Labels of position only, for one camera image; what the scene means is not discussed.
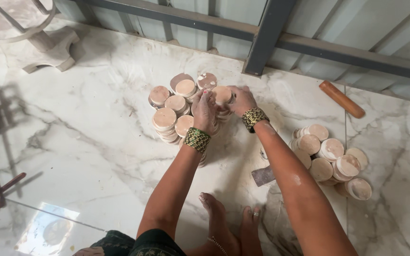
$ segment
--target forearm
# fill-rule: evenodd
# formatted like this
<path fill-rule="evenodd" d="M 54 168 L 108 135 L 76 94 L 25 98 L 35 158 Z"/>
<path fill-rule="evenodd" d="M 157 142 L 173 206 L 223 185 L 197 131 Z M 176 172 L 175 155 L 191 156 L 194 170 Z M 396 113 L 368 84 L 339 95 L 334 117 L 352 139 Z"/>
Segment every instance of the forearm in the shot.
<path fill-rule="evenodd" d="M 148 200 L 137 237 L 150 229 L 162 229 L 175 238 L 179 214 L 201 157 L 196 149 L 181 147 Z"/>
<path fill-rule="evenodd" d="M 327 197 L 267 120 L 254 125 L 305 255 L 356 255 Z"/>

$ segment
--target hand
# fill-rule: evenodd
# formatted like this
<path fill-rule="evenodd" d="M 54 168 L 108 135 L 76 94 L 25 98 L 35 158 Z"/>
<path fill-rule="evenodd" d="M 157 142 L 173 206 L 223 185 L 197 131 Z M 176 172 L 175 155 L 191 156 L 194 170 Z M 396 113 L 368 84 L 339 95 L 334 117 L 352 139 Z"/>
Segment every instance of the hand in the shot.
<path fill-rule="evenodd" d="M 257 108 L 256 100 L 251 91 L 249 91 L 248 86 L 239 88 L 232 85 L 227 88 L 235 94 L 235 102 L 233 104 L 227 104 L 226 107 L 235 112 L 238 117 L 241 118 L 243 114 L 251 108 Z"/>
<path fill-rule="evenodd" d="M 202 89 L 197 93 L 192 102 L 193 127 L 206 132 L 208 135 L 214 131 L 213 121 L 216 109 L 218 108 L 215 100 L 212 91 Z"/>

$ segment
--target foot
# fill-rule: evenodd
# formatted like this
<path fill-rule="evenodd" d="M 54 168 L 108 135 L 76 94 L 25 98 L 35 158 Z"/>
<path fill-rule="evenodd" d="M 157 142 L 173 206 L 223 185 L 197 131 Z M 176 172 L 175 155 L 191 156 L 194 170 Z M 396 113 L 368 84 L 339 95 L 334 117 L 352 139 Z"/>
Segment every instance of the foot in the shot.
<path fill-rule="evenodd" d="M 215 241 L 225 250 L 228 256 L 239 256 L 241 253 L 240 242 L 227 227 L 224 205 L 208 193 L 201 193 L 199 200 L 210 216 L 208 237 L 214 237 Z M 205 246 L 214 250 L 213 255 L 225 255 L 215 243 L 209 240 Z"/>
<path fill-rule="evenodd" d="M 243 210 L 242 225 L 240 226 L 240 239 L 242 241 L 242 256 L 262 256 L 262 247 L 259 240 L 258 226 L 259 207 L 254 207 L 253 214 L 251 207 L 246 206 Z"/>

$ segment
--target woman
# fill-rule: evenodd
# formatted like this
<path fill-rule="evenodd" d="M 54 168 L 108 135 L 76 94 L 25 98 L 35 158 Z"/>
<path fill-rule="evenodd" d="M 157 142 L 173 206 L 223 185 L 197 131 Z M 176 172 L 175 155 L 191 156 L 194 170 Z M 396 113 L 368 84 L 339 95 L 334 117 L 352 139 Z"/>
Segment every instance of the woman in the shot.
<path fill-rule="evenodd" d="M 289 220 L 305 255 L 357 256 L 333 209 L 317 183 L 292 150 L 270 125 L 268 117 L 257 107 L 247 86 L 229 86 L 235 103 L 226 107 L 243 119 L 251 133 L 259 137 L 279 185 Z M 134 240 L 111 230 L 81 255 L 160 255 L 160 256 L 261 256 L 257 233 L 260 209 L 246 206 L 239 238 L 228 229 L 223 204 L 212 195 L 201 193 L 203 207 L 210 216 L 208 240 L 200 247 L 182 251 L 174 242 L 181 208 L 191 187 L 200 158 L 213 129 L 212 120 L 218 108 L 211 91 L 202 90 L 194 98 L 194 127 L 185 145 L 151 194 Z"/>

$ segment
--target bangle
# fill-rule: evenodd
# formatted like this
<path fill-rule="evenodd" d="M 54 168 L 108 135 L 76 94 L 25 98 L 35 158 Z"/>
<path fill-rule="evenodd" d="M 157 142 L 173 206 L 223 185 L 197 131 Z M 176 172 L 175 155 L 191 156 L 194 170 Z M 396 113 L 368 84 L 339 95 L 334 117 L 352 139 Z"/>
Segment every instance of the bangle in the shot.
<path fill-rule="evenodd" d="M 250 110 L 246 111 L 243 114 L 242 120 L 246 126 L 246 129 L 248 129 L 250 133 L 256 133 L 254 131 L 254 125 L 257 122 L 262 121 L 262 120 L 270 121 L 270 119 L 268 119 L 268 116 L 266 116 L 264 111 L 261 110 L 260 108 L 251 108 Z"/>
<path fill-rule="evenodd" d="M 197 151 L 203 154 L 203 152 L 205 152 L 205 149 L 208 145 L 208 142 L 210 142 L 210 139 L 211 137 L 205 132 L 199 129 L 196 129 L 194 127 L 191 127 L 186 133 L 183 144 L 186 144 L 192 148 L 195 148 L 197 149 Z"/>

